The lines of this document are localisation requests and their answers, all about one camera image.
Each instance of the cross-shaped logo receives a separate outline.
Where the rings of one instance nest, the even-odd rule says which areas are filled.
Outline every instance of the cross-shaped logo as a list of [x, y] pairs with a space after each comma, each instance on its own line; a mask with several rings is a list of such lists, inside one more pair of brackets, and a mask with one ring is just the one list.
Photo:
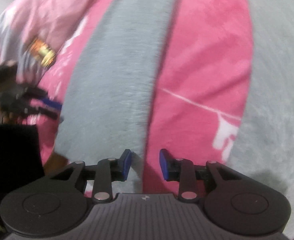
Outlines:
[[147, 196], [147, 195], [145, 195], [144, 197], [142, 197], [142, 199], [144, 200], [144, 201], [147, 201], [147, 199], [149, 199], [150, 197], [149, 196]]

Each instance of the gray fleece fabric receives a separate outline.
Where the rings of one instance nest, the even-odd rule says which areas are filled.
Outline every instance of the gray fleece fabric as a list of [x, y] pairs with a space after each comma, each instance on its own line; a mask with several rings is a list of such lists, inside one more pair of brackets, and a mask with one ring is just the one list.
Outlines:
[[55, 152], [96, 164], [136, 154], [114, 192], [141, 192], [153, 86], [175, 0], [114, 0], [83, 50], [67, 89]]
[[227, 163], [289, 199], [294, 238], [294, 0], [248, 0], [254, 57], [250, 92]]

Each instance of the silver screw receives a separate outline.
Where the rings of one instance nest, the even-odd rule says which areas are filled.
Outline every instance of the silver screw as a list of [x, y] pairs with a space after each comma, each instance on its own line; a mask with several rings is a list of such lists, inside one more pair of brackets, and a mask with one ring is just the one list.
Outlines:
[[97, 200], [106, 200], [109, 198], [109, 194], [107, 192], [98, 192], [94, 195], [94, 198]]
[[197, 194], [192, 191], [186, 191], [186, 192], [182, 193], [182, 197], [184, 199], [194, 199], [197, 197]]

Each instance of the black object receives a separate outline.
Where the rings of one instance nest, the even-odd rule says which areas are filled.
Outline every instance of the black object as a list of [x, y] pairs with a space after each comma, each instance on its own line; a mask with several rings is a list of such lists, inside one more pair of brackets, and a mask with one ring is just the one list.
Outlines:
[[[0, 202], [7, 193], [42, 176], [36, 127], [0, 125]], [[0, 235], [2, 227], [0, 218]]]
[[[74, 162], [4, 198], [1, 217], [13, 232], [6, 240], [287, 239], [281, 232], [290, 205], [279, 192], [217, 162], [193, 165], [165, 149], [159, 160], [164, 178], [180, 182], [177, 198], [112, 197], [111, 182], [127, 179], [130, 150], [97, 165]], [[94, 180], [92, 198], [83, 195], [87, 180]], [[205, 198], [197, 180], [205, 182]]]
[[43, 101], [51, 108], [60, 110], [61, 105], [48, 99], [48, 94], [36, 86], [16, 83], [17, 65], [0, 65], [0, 111], [2, 113], [14, 113], [20, 117], [31, 114], [44, 114], [56, 120], [58, 114], [55, 111], [37, 106], [32, 107], [29, 101], [32, 98]]

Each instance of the pink blanket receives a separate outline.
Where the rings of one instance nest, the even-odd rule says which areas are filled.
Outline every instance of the pink blanket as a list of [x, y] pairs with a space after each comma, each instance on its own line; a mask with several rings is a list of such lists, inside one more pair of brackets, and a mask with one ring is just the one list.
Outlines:
[[[55, 65], [32, 78], [48, 90], [52, 99], [63, 102], [79, 55], [112, 1], [17, 0], [5, 11], [8, 20], [2, 23], [19, 33], [22, 43], [28, 44], [39, 36], [59, 51]], [[251, 36], [246, 0], [180, 0], [156, 84], [146, 142], [145, 192], [178, 190], [177, 183], [162, 179], [158, 155], [161, 148], [195, 164], [210, 159], [226, 161], [248, 93]], [[7, 50], [0, 45], [0, 62], [9, 59]], [[31, 63], [35, 64], [32, 60], [23, 64]], [[30, 116], [26, 123], [38, 126], [42, 160], [46, 162], [58, 122]]]

